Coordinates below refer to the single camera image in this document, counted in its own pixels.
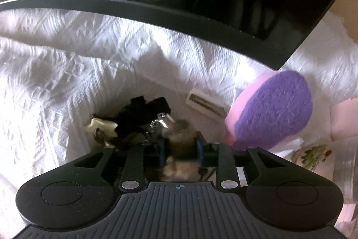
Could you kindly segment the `pink storage box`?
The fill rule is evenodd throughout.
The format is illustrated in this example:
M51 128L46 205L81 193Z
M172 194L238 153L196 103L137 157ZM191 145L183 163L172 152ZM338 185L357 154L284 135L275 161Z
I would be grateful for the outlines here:
M346 99L331 107L331 138L333 141L357 136L357 98Z

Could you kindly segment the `white comb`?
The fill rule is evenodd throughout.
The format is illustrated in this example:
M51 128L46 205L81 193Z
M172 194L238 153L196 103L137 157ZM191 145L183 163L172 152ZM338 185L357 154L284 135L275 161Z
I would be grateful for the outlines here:
M228 114L228 108L225 105L196 88L189 92L186 104L213 120L224 120Z

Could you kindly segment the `cream plastic clip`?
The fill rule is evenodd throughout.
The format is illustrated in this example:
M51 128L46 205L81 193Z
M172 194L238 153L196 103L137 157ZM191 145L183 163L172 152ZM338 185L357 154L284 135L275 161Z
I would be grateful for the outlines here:
M101 118L92 118L90 123L84 127L87 133L91 133L94 140L105 148L115 148L111 140L118 137L115 129L117 123Z

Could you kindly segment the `white textured cloth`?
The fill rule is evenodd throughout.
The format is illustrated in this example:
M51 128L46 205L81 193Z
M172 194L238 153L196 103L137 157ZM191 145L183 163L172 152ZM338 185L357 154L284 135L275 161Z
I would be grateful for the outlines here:
M333 221L308 230L254 217L252 186L217 190L215 183L149 183L119 189L126 157L99 145L84 129L113 117L144 96L165 97L172 117L189 121L209 143L223 143L224 121L186 104L196 88L228 109L257 78L292 70L311 90L308 125L287 146L246 152L245 171L268 173L299 146L330 142L330 108L357 96L357 44L341 20L327 13L281 68L272 70L201 39L128 19L59 9L1 13L1 237L2 238L340 238ZM60 227L52 213L44 227L21 215L19 189L43 178L90 192L93 219Z

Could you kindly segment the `brown furry plush toy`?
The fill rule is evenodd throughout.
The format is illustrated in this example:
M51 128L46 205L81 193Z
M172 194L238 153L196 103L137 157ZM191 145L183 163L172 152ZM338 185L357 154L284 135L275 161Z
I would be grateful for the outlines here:
M162 136L169 142L169 155L160 171L160 180L209 181L216 169L198 165L197 130L185 119L175 121Z

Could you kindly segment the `pink purple sponge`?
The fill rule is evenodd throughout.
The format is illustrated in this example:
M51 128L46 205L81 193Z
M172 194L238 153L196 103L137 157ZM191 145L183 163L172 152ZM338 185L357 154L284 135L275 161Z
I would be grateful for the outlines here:
M292 70L263 75L232 103L224 142L236 151L269 150L301 132L312 113L312 94L303 75Z

